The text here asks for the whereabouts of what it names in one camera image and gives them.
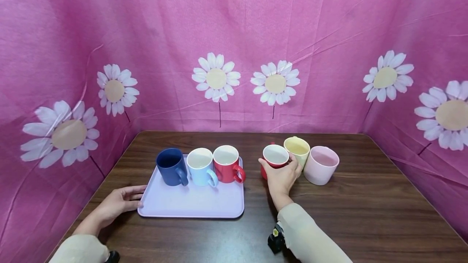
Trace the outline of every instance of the navy blue mug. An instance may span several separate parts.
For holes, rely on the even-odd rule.
[[[168,186],[187,186],[187,168],[184,155],[179,149],[164,149],[156,158],[156,166],[159,168],[164,183]]]

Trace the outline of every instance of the white daisy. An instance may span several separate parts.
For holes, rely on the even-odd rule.
[[[97,84],[101,88],[99,98],[101,98],[101,107],[106,107],[106,112],[109,115],[116,116],[117,113],[123,114],[124,107],[131,107],[136,102],[140,92],[132,86],[138,81],[131,78],[132,73],[125,69],[120,72],[120,67],[117,64],[108,64],[104,66],[104,73],[98,71]]]
[[[98,118],[93,108],[85,112],[85,103],[80,101],[73,111],[65,101],[56,102],[54,108],[39,107],[34,113],[40,123],[24,125],[23,132],[39,138],[21,146],[26,151],[21,159],[25,162],[42,159],[40,168],[48,168],[62,158],[64,167],[88,158],[88,150],[95,150],[98,144],[94,139],[99,131],[94,129]]]
[[[198,82],[197,90],[205,92],[206,99],[219,102],[219,99],[227,101],[228,95],[234,95],[234,86],[239,85],[241,74],[234,69],[234,62],[224,63],[224,55],[208,53],[206,59],[198,59],[200,67],[195,67],[192,79]]]
[[[368,75],[364,76],[366,87],[363,93],[368,93],[366,100],[372,102],[376,97],[379,102],[384,102],[388,97],[394,100],[397,91],[406,93],[408,86],[413,85],[413,79],[407,76],[414,69],[413,64],[404,64],[406,54],[395,55],[393,50],[388,51],[385,57],[380,56],[377,67],[372,67]]]
[[[445,92],[430,88],[429,94],[419,96],[425,107],[414,109],[416,115],[426,118],[416,127],[424,131],[424,138],[436,140],[443,149],[463,150],[468,146],[468,81],[448,83]]]
[[[280,60],[278,67],[270,62],[268,65],[262,65],[262,72],[254,72],[250,82],[257,87],[253,89],[256,95],[262,94],[260,102],[268,102],[269,106],[275,103],[284,104],[289,102],[290,97],[296,95],[296,90],[292,86],[298,85],[301,81],[297,76],[298,69],[293,69],[291,62]]]

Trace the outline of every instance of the yellow mug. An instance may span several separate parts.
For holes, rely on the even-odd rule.
[[[284,141],[283,146],[288,152],[296,156],[297,161],[302,166],[302,168],[304,168],[310,152],[310,145],[307,143],[307,141],[303,140],[302,138],[293,136],[287,138]]]

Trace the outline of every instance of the pink fabric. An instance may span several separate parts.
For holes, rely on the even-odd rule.
[[[429,88],[468,80],[466,2],[0,0],[0,262],[45,260],[141,130],[363,132],[468,238],[467,147],[426,140],[413,112]],[[363,77],[389,50],[407,55],[414,84],[393,101],[369,103]],[[241,74],[220,104],[191,78],[209,52]],[[250,78],[279,60],[292,62],[301,82],[273,116]],[[132,72],[140,92],[117,116],[100,106],[96,84],[114,63]],[[98,148],[68,167],[22,161],[20,146],[35,138],[24,125],[61,100],[95,109]]]

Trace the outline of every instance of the mug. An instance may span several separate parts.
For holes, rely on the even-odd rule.
[[[304,168],[310,152],[310,145],[307,143],[307,141],[303,140],[302,138],[293,136],[286,138],[283,146],[288,152],[295,155],[298,163],[302,166],[302,168]]]
[[[197,186],[218,186],[218,177],[213,166],[213,154],[209,149],[194,149],[187,156],[188,171]]]
[[[168,186],[187,186],[187,168],[184,155],[179,149],[164,149],[156,158],[156,166],[159,168],[164,183]]]
[[[323,186],[328,183],[339,163],[336,152],[325,146],[314,146],[305,164],[304,176],[312,184]]]
[[[272,168],[283,168],[289,162],[289,154],[283,146],[271,143],[265,146],[263,150],[263,158]],[[267,175],[263,166],[260,166],[262,177],[267,180]]]
[[[239,152],[235,147],[222,145],[213,152],[214,168],[219,182],[243,183],[245,181],[245,172],[239,166]]]

